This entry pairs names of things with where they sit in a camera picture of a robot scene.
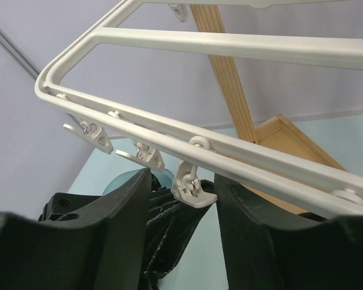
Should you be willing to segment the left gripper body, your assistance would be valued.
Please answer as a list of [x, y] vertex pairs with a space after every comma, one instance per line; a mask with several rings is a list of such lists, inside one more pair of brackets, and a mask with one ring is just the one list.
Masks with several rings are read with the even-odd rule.
[[103, 224], [105, 217], [96, 206], [100, 196], [55, 193], [45, 204], [38, 222], [47, 224]]

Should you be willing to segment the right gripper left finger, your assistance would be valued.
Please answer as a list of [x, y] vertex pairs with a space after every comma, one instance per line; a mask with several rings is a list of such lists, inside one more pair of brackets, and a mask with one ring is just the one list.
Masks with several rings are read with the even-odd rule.
[[89, 204], [103, 224], [47, 224], [0, 212], [0, 289], [136, 289], [151, 193], [122, 187]]

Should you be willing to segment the white plastic clip hanger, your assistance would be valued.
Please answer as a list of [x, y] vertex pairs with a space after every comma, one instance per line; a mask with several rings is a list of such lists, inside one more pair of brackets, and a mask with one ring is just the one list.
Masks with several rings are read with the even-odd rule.
[[219, 4], [191, 1], [199, 28], [183, 31], [151, 12], [168, 1], [119, 2], [42, 69], [36, 96], [105, 153], [178, 158], [172, 192], [192, 207], [218, 200], [206, 169], [325, 218], [363, 215], [363, 174], [284, 118], [363, 105], [363, 39], [214, 32]]

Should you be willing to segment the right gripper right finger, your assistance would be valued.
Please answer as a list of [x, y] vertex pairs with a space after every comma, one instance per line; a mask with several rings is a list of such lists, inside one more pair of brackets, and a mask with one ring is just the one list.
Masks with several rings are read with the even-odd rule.
[[363, 289], [363, 216], [307, 219], [220, 175], [214, 190], [230, 289]]

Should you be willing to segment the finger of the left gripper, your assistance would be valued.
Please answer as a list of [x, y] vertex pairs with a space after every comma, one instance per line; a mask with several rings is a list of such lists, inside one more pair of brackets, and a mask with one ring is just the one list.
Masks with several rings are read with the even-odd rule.
[[159, 289], [159, 280], [179, 263], [192, 235], [210, 209], [193, 208], [170, 189], [151, 192], [139, 289]]

